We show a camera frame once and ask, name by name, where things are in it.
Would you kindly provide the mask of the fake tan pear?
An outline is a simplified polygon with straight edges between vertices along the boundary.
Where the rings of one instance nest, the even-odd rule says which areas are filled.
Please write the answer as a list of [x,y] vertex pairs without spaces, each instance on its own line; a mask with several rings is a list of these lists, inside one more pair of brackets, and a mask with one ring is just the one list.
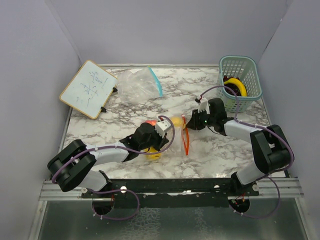
[[178,128],[182,128],[182,129],[184,129],[186,127],[185,120],[181,116],[172,116],[170,118],[170,120],[172,121],[174,127],[178,127]]

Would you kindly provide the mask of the blue zip clear bag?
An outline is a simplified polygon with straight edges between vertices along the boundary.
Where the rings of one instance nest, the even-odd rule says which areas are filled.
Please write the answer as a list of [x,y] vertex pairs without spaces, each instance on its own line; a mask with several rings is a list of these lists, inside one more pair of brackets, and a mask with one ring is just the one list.
[[124,104],[142,104],[163,97],[162,85],[150,66],[120,73],[116,86]]

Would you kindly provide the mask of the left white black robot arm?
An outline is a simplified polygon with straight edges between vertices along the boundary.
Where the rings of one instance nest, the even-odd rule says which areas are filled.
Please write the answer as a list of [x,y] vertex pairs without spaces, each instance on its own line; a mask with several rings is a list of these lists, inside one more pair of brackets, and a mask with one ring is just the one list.
[[105,146],[90,146],[76,139],[48,162],[51,181],[59,185],[62,192],[82,187],[92,189],[101,198],[106,197],[111,190],[110,180],[102,170],[93,171],[92,167],[97,162],[123,163],[139,155],[152,155],[151,149],[162,153],[161,148],[170,145],[167,133],[171,128],[168,120],[155,124],[144,122],[133,134]]

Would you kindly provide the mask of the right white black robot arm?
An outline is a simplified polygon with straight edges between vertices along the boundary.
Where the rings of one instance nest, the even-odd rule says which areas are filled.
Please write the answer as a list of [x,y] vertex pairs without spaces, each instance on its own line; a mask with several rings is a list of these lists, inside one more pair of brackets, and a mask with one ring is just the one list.
[[284,171],[294,161],[294,154],[279,125],[259,126],[249,124],[227,116],[220,98],[195,99],[197,109],[192,111],[191,119],[186,124],[188,129],[200,131],[214,128],[222,136],[234,137],[251,144],[253,162],[232,175],[229,189],[240,196],[248,189],[248,184],[266,176]]

